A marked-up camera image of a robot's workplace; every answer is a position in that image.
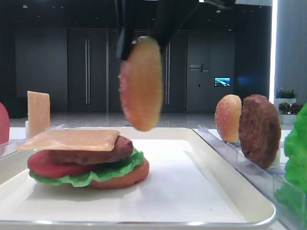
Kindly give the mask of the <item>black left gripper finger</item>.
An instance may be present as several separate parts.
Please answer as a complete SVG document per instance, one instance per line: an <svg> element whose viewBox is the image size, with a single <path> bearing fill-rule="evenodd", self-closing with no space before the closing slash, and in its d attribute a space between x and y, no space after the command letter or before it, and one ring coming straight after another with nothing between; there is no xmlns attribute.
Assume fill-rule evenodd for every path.
<svg viewBox="0 0 307 230"><path fill-rule="evenodd" d="M132 50L136 18L141 0L117 0L116 17L118 23L117 58L127 60Z"/></svg>

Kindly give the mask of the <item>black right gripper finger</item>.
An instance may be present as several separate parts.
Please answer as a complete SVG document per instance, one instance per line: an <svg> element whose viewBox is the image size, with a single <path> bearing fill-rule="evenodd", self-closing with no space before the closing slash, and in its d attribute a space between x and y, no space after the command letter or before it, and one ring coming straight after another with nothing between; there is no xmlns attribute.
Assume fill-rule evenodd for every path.
<svg viewBox="0 0 307 230"><path fill-rule="evenodd" d="M159 0L152 38L159 46L167 46L175 31L198 5L198 0Z"/></svg>

